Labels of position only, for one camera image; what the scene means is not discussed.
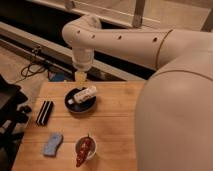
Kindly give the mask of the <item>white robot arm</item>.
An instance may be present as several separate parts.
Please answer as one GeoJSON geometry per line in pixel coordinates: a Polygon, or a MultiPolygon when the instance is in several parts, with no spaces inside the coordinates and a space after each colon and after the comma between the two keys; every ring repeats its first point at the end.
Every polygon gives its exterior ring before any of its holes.
{"type": "Polygon", "coordinates": [[[103,29],[84,15],[62,29],[73,63],[92,51],[153,69],[135,110],[138,171],[213,171],[213,33],[103,29]]]}

